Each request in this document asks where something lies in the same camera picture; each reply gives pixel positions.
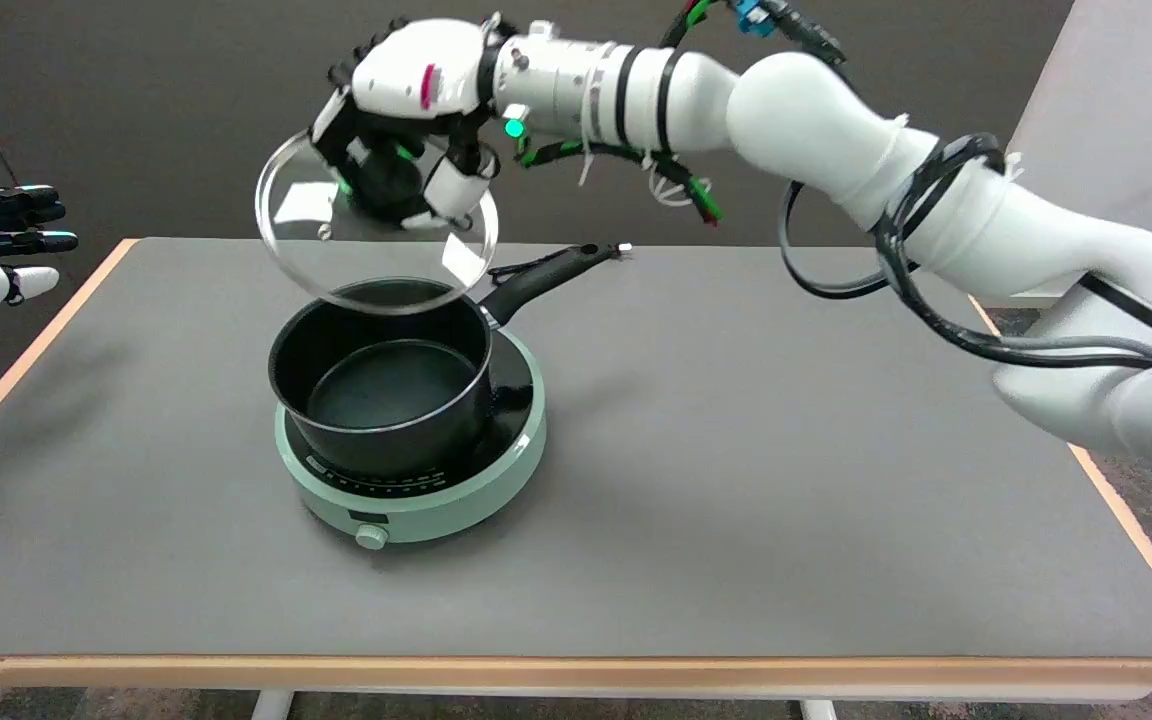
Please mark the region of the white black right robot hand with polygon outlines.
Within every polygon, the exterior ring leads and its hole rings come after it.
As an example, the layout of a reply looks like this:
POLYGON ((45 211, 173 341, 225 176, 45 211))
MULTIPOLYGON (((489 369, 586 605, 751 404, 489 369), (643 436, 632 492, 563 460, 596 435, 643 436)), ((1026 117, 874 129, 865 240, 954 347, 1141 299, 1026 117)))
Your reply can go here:
POLYGON ((394 18, 328 71, 308 141, 353 209, 397 232, 467 232, 500 173, 480 141, 495 115, 497 58, 518 26, 502 15, 394 18))

